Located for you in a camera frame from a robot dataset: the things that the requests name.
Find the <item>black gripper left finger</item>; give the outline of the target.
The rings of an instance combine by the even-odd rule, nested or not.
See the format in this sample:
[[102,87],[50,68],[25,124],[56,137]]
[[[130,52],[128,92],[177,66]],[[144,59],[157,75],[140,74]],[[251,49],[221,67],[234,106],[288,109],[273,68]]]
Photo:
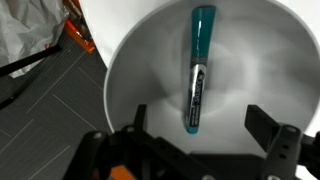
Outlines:
[[214,180],[214,171],[167,140],[143,129],[147,106],[139,105],[134,122],[108,135],[91,131],[82,138],[63,180],[107,180],[124,166],[139,180]]

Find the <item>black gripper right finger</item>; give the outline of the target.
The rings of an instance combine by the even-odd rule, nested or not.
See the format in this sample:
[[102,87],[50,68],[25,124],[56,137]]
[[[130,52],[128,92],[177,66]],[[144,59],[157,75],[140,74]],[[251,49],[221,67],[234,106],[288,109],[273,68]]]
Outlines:
[[244,125],[266,152],[257,180],[300,180],[298,165],[320,180],[319,133],[312,137],[296,126],[279,123],[257,105],[247,106]]

